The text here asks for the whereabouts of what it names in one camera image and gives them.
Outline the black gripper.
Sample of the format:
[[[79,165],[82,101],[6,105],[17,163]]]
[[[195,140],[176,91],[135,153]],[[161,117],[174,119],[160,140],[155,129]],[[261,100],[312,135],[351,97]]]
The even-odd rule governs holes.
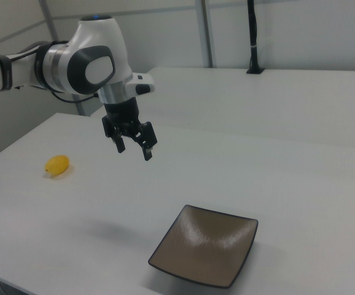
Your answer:
[[[113,140],[118,153],[125,150],[123,136],[131,138],[142,149],[144,160],[152,158],[152,148],[157,144],[157,137],[150,122],[139,121],[139,108],[136,98],[123,103],[104,104],[106,115],[102,118],[107,138]]]

